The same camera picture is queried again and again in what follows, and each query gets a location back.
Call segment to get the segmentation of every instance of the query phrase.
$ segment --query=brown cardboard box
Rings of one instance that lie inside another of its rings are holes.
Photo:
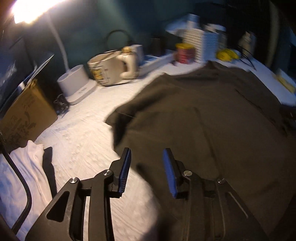
[[[25,147],[28,140],[35,141],[56,119],[57,114],[37,85],[37,79],[32,80],[0,121],[7,151]]]

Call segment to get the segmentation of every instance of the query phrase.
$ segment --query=coiled black cable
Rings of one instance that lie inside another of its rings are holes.
[[[21,181],[21,183],[24,186],[24,189],[26,191],[26,195],[27,195],[27,204],[26,204],[23,212],[21,213],[21,215],[19,216],[19,218],[17,219],[17,221],[14,223],[14,225],[11,228],[13,233],[16,235],[17,232],[19,231],[19,229],[21,228],[22,224],[26,220],[26,218],[27,218],[27,216],[28,216],[28,214],[29,214],[29,212],[31,210],[31,207],[32,207],[32,195],[31,195],[29,186],[26,183],[24,177],[22,176],[21,172],[16,167],[13,160],[11,159],[11,157],[9,156],[8,152],[5,149],[5,140],[4,140],[3,135],[2,135],[1,132],[0,132],[0,151],[2,152],[3,156],[5,157],[8,164],[11,166],[11,168],[13,169],[13,171],[15,172],[15,174],[17,175],[19,180]]]

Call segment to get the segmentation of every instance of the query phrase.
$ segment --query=silver bolt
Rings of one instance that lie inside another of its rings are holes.
[[[226,182],[226,180],[223,178],[223,179],[217,179],[217,182],[219,184],[224,184]]]
[[[77,177],[71,177],[69,180],[70,183],[76,183],[77,181],[78,181]]]
[[[184,171],[183,174],[186,177],[190,177],[192,175],[192,172],[191,171]]]
[[[103,175],[104,176],[109,176],[109,175],[111,175],[112,174],[112,171],[111,170],[104,170],[103,171]]]

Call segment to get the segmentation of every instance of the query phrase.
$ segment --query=yellow lid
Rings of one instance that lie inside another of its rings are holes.
[[[192,44],[187,44],[187,43],[176,44],[176,47],[178,49],[192,49],[192,48],[194,48],[194,46]]]

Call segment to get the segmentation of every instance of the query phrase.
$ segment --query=white plastic basket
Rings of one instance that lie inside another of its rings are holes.
[[[216,59],[218,39],[218,33],[193,28],[185,31],[183,43],[192,44],[195,47],[195,62],[203,63]]]

